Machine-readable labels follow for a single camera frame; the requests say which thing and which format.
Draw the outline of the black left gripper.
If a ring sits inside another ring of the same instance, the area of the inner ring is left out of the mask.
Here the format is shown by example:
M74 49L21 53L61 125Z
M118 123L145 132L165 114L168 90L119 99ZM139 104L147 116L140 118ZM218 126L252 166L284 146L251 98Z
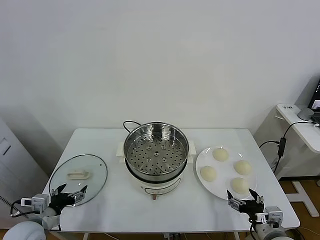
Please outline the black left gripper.
M49 208L55 211L56 215L60 215L66 206L72 206L75 202L80 202L85 198L88 186L85 185L81 190L72 193L64 193L62 190L67 186L66 183L51 190Z

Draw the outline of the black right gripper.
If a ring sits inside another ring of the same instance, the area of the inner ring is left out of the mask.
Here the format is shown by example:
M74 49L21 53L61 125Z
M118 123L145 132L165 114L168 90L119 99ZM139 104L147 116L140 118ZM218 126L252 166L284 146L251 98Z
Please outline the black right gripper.
M247 199L242 201L234 198L231 192L227 189L227 202L231 208L238 208L240 213L245 213L247 215L255 215L263 213L265 209L264 197L259 195L255 190L251 188L248 189L249 193L254 199Z

